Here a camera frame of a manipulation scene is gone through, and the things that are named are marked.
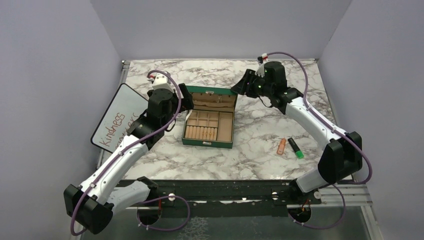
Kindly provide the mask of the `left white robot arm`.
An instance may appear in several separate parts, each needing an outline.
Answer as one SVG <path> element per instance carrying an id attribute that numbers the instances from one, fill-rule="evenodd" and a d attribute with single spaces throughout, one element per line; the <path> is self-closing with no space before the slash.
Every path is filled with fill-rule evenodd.
<path id="1" fill-rule="evenodd" d="M 74 236 L 86 230 L 103 231 L 112 217 L 136 204 L 152 205 L 158 188 L 147 178 L 116 190 L 124 174 L 164 136 L 177 115 L 194 108 L 193 97 L 184 83 L 148 91 L 147 108 L 131 124 L 119 146 L 106 162 L 79 186 L 70 184 L 63 192 L 66 213 Z"/>

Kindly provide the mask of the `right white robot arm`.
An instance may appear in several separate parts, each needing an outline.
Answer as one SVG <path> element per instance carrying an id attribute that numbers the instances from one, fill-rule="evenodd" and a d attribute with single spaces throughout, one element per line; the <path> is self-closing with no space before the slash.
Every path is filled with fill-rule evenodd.
<path id="1" fill-rule="evenodd" d="M 362 168 L 361 136 L 333 124 L 304 99 L 303 93 L 289 87 L 281 62 L 263 62 L 257 70 L 247 69 L 230 90 L 253 99 L 268 98 L 272 107 L 300 124 L 323 150 L 314 169 L 290 182 L 288 196 L 292 202 L 300 204 L 311 191 L 334 184 Z"/>

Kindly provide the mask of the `green jewelry box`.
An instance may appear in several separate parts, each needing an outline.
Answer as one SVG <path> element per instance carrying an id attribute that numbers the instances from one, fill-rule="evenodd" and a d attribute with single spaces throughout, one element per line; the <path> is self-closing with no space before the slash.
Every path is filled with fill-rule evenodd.
<path id="1" fill-rule="evenodd" d="M 238 95 L 228 88 L 188 85 L 194 108 L 187 112 L 182 143 L 232 149 Z"/>

